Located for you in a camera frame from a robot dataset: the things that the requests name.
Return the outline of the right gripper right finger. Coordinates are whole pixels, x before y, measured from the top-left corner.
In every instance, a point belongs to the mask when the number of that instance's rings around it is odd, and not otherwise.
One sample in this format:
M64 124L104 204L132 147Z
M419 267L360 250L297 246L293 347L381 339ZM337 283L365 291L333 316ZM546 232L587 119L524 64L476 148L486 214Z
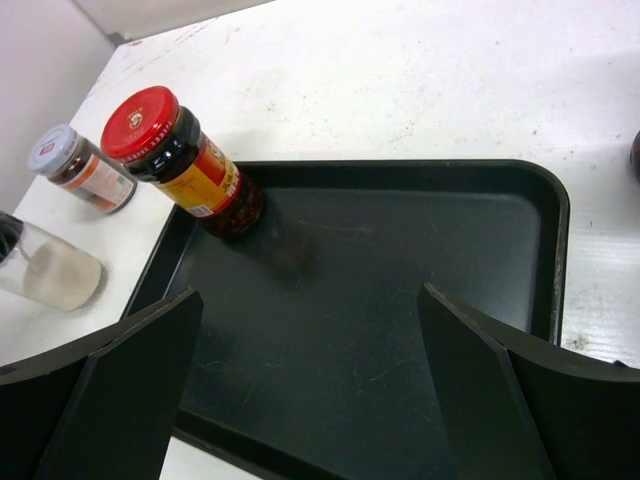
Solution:
M417 308L458 478L638 478L638 369L536 338L428 283Z

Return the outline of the red-lid orange-label jar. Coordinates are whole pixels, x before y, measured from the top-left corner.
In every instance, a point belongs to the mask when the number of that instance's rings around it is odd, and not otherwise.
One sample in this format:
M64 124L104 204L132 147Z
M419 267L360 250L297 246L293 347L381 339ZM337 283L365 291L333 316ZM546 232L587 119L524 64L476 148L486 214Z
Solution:
M640 132L637 132L631 144L629 162L634 178L640 182Z

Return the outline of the black-cap white powder shaker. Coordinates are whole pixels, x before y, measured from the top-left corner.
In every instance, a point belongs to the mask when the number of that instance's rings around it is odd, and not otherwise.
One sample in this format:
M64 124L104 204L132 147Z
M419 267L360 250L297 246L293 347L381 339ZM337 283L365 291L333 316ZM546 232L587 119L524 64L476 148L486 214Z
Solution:
M102 263L69 242L1 213L1 289L61 311L87 304L104 276Z

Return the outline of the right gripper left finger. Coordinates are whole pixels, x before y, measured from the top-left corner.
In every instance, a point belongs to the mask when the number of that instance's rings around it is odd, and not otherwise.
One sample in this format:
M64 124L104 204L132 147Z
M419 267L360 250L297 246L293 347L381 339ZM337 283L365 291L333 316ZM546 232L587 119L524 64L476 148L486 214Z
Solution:
M2 478L158 478L202 312L189 289L2 366Z

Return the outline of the white-lid brown sauce jar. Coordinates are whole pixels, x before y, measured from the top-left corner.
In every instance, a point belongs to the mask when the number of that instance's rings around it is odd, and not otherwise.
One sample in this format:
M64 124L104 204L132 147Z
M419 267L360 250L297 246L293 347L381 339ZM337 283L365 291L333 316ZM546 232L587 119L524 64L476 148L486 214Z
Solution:
M66 124L51 128L35 143L27 165L105 214L122 209L137 189L130 174Z

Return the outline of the red-lid chili sauce jar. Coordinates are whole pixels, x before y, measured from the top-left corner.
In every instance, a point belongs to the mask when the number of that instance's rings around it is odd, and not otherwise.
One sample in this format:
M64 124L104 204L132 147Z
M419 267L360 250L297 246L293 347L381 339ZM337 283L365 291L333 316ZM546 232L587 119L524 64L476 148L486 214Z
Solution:
M236 239L261 216L261 188L209 139L196 116L165 86L140 90L119 105L103 128L100 146L217 238Z

